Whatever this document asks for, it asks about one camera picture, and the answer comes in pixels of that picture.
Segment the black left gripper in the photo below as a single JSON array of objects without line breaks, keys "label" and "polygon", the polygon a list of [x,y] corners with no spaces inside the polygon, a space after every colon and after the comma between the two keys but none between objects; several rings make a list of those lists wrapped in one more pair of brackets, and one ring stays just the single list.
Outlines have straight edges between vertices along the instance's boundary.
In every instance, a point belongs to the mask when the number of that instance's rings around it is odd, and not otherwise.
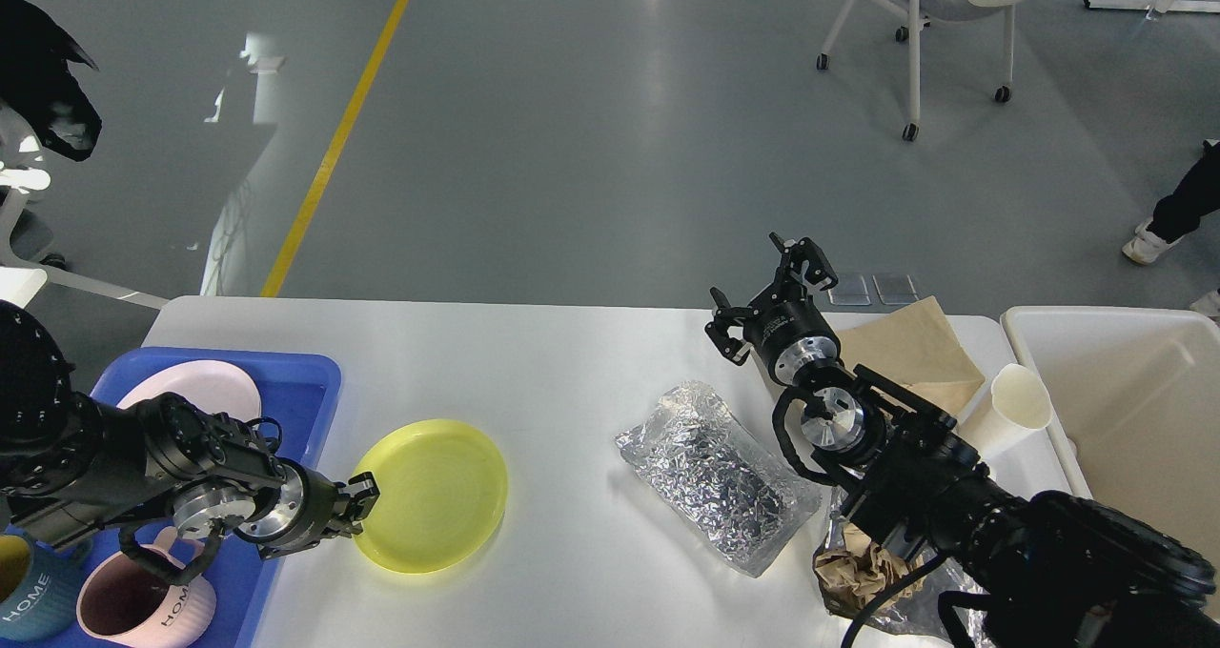
[{"label": "black left gripper", "polygon": [[345,484],[296,463],[282,463],[285,482],[262,517],[235,527],[240,539],[267,560],[310,552],[322,539],[361,535],[379,500],[375,473],[354,473]]}]

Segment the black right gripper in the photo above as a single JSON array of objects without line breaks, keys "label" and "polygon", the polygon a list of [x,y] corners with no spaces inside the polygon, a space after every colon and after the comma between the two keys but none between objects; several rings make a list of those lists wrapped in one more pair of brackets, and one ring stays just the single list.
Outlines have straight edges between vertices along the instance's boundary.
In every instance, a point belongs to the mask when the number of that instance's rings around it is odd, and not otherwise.
[{"label": "black right gripper", "polygon": [[[749,343],[780,386],[844,386],[841,339],[813,304],[814,290],[831,290],[841,278],[815,240],[784,240],[777,233],[769,239],[781,255],[769,287],[770,306],[732,306],[723,292],[710,288],[715,308],[705,325],[709,339],[736,366],[749,358]],[[743,329],[748,343],[731,336],[733,328]]]}]

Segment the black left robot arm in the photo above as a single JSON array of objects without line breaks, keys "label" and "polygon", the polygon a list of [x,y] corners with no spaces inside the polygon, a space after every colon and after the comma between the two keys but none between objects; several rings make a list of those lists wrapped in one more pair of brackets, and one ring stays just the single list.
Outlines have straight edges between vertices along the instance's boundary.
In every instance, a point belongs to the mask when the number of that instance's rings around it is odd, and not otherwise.
[{"label": "black left robot arm", "polygon": [[74,391],[72,365],[33,314],[1,306],[2,517],[63,552],[106,530],[167,585],[214,565],[224,539],[262,560],[361,535],[375,475],[329,480],[262,434],[265,419],[209,414],[166,392],[118,409]]}]

